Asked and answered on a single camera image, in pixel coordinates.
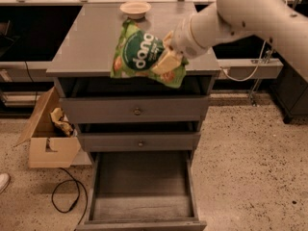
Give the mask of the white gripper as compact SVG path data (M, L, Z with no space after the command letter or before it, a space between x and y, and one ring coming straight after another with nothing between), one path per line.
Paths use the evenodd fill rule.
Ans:
M200 46L193 37L191 21L191 17L184 19L173 32L169 31L166 34L163 39L164 48L171 46L174 51L166 49L151 67L152 72L158 75L165 74L178 67L183 56L187 59L194 59L208 51L208 47Z

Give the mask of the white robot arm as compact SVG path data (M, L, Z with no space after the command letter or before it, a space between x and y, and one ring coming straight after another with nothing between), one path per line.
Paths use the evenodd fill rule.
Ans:
M166 50L152 71L165 74L184 58L194 59L212 46L252 35L271 45L299 75L308 77L308 17L283 0L216 0L167 34Z

